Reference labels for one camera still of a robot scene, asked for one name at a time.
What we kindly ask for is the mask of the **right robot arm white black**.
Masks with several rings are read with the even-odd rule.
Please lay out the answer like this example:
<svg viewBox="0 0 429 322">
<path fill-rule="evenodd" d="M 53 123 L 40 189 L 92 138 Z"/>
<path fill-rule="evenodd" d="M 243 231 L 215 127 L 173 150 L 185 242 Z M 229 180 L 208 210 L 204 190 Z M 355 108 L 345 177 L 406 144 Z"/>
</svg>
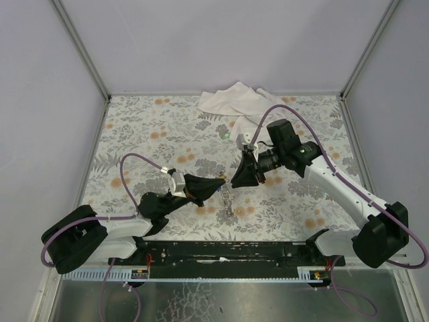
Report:
<svg viewBox="0 0 429 322">
<path fill-rule="evenodd" d="M 395 202 L 389 204 L 359 186 L 336 166 L 330 166 L 315 142 L 301 142 L 286 119 L 267 127 L 273 146 L 259 152 L 251 134 L 237 136 L 241 162 L 231 179 L 234 189 L 266 182 L 265 173 L 279 167 L 294 171 L 316 184 L 338 203 L 358 227 L 356 230 L 323 230 L 313 239 L 324 256 L 356 256 L 371 268 L 378 268 L 409 242 L 408 210 Z"/>
</svg>

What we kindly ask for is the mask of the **white disc with keyrings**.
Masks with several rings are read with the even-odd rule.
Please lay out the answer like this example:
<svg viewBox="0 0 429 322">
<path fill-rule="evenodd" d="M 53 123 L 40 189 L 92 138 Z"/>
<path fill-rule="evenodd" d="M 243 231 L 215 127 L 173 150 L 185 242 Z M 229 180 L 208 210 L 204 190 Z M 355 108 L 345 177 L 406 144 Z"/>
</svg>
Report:
<svg viewBox="0 0 429 322">
<path fill-rule="evenodd" d="M 235 195 L 229 181 L 226 181 L 226 183 L 221 187 L 221 195 L 223 204 L 225 206 L 225 209 L 227 210 L 227 214 L 228 216 L 232 217 L 234 215 L 233 201 Z"/>
</svg>

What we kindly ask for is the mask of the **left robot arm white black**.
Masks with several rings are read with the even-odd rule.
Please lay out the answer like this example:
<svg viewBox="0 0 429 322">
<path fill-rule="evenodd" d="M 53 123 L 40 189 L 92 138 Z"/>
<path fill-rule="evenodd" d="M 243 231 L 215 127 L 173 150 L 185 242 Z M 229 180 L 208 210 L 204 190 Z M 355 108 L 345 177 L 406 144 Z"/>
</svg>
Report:
<svg viewBox="0 0 429 322">
<path fill-rule="evenodd" d="M 42 264 L 65 274 L 87 263 L 127 259 L 137 251 L 135 238 L 157 234 L 167 215 L 185 205 L 203 207 L 224 184 L 223 178 L 175 172 L 168 192 L 143 194 L 132 215 L 101 215 L 81 205 L 42 234 Z"/>
</svg>

